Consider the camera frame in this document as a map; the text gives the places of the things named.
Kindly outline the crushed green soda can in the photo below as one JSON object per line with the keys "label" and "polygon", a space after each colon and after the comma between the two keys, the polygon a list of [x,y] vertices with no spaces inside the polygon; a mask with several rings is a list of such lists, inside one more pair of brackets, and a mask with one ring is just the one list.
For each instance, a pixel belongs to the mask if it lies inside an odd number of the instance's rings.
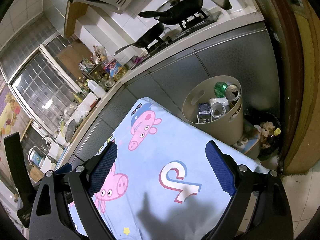
{"label": "crushed green soda can", "polygon": [[226,98],[228,101],[237,101],[241,96],[241,89],[236,84],[217,82],[214,86],[215,96],[217,98]]}

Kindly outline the black frying pan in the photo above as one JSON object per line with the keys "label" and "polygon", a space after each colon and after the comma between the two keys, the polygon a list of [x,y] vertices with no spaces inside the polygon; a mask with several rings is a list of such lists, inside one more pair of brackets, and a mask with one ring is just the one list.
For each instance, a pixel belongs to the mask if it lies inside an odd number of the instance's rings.
{"label": "black frying pan", "polygon": [[146,33],[144,33],[136,42],[128,44],[124,47],[119,48],[115,53],[114,56],[124,51],[126,48],[130,46],[135,46],[137,48],[145,48],[148,52],[148,46],[154,41],[157,40],[159,44],[163,44],[165,41],[160,38],[161,34],[164,31],[164,25],[161,22],[158,22],[154,25],[151,29],[149,29]]}

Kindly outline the Peppa Pig blue tablecloth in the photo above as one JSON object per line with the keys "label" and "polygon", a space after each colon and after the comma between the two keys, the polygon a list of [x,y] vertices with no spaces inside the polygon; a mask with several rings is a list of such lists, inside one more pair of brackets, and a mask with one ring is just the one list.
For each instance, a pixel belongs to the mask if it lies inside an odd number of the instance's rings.
{"label": "Peppa Pig blue tablecloth", "polygon": [[116,239],[202,239],[230,195],[207,157],[207,133],[151,98],[135,102],[108,140],[117,158],[92,200]]}

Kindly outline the cooking oil bottle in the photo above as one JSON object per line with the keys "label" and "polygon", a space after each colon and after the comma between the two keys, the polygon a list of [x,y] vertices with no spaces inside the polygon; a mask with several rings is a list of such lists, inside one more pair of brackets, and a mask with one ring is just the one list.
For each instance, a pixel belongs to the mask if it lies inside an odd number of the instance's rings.
{"label": "cooking oil bottle", "polygon": [[127,68],[121,65],[116,59],[108,62],[104,66],[104,70],[116,82],[118,82],[127,73]]}

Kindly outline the beige trash bin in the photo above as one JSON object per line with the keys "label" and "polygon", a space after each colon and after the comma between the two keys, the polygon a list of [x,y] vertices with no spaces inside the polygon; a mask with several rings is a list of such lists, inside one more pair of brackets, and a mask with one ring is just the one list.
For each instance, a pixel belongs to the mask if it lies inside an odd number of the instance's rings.
{"label": "beige trash bin", "polygon": [[196,128],[233,145],[243,133],[241,85],[231,76],[211,77],[189,92],[182,112]]}

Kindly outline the white plastic jug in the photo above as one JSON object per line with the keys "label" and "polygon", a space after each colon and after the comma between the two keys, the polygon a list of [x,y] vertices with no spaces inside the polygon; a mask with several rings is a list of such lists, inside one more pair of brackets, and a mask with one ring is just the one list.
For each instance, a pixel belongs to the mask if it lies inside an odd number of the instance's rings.
{"label": "white plastic jug", "polygon": [[87,79],[87,86],[97,98],[103,99],[107,94],[94,80]]}

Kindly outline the black wok with lid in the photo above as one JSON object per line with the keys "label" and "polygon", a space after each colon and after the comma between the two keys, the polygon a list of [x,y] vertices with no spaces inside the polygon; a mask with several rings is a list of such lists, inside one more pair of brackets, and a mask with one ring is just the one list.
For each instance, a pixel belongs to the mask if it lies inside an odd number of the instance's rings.
{"label": "black wok with lid", "polygon": [[202,6],[203,0],[168,0],[156,11],[142,11],[138,16],[154,18],[166,25],[176,25],[200,12]]}

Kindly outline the chrome kitchen faucet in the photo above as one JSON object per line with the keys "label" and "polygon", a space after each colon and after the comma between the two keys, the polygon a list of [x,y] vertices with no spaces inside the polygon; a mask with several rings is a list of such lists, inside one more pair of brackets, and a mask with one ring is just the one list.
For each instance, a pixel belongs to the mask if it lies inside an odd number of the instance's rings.
{"label": "chrome kitchen faucet", "polygon": [[51,135],[45,135],[41,140],[41,148],[44,152],[49,153],[50,150],[59,151],[64,150],[66,147],[57,142]]}

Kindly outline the gas stove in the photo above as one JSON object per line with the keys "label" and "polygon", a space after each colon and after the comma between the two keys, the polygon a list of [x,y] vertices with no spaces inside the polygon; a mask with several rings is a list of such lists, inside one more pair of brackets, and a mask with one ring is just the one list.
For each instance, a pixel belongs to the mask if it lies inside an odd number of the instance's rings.
{"label": "gas stove", "polygon": [[149,49],[150,51],[139,58],[134,59],[134,65],[131,69],[136,68],[149,58],[155,56],[163,49],[167,48],[168,46],[172,45],[173,43],[177,42],[178,40],[194,33],[201,28],[210,25],[218,20],[222,12],[219,10],[217,12],[211,13],[210,11],[207,12],[199,12],[196,17],[189,20],[187,23],[183,23],[182,26],[184,27],[183,30],[180,29],[170,29],[169,27],[165,27],[164,30],[169,30],[168,33],[160,41],[154,43]]}

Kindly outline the wooden cutting board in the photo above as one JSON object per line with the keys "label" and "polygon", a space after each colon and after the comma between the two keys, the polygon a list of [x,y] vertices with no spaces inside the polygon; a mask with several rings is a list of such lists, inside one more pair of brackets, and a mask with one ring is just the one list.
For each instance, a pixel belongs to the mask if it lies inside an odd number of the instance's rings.
{"label": "wooden cutting board", "polygon": [[29,176],[33,181],[38,182],[39,180],[41,180],[43,178],[44,173],[41,172],[37,166],[33,165],[31,167],[30,172],[29,172]]}

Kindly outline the white tissue pack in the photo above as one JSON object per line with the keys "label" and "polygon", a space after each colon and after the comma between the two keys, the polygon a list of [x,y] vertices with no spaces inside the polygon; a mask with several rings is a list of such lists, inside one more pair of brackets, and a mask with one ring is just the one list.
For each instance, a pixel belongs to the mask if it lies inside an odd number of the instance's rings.
{"label": "white tissue pack", "polygon": [[229,101],[226,98],[211,98],[209,103],[211,107],[214,105],[223,105],[224,107],[229,106]]}

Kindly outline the glass pot lid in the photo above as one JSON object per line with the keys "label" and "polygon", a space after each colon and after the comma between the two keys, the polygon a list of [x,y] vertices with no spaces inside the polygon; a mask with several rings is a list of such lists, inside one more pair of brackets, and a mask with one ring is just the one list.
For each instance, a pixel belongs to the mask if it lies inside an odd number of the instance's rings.
{"label": "glass pot lid", "polygon": [[67,131],[65,133],[65,141],[66,142],[71,142],[71,139],[75,133],[75,129],[76,129],[76,122],[74,119],[72,119],[68,126],[67,126]]}

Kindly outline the clear plastic bottle green cap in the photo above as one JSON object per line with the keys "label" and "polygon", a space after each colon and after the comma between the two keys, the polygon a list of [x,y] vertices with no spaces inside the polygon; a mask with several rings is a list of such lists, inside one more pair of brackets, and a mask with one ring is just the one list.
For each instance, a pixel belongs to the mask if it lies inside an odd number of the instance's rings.
{"label": "clear plastic bottle green cap", "polygon": [[226,108],[223,105],[214,105],[210,107],[210,113],[213,119],[219,119],[226,114]]}

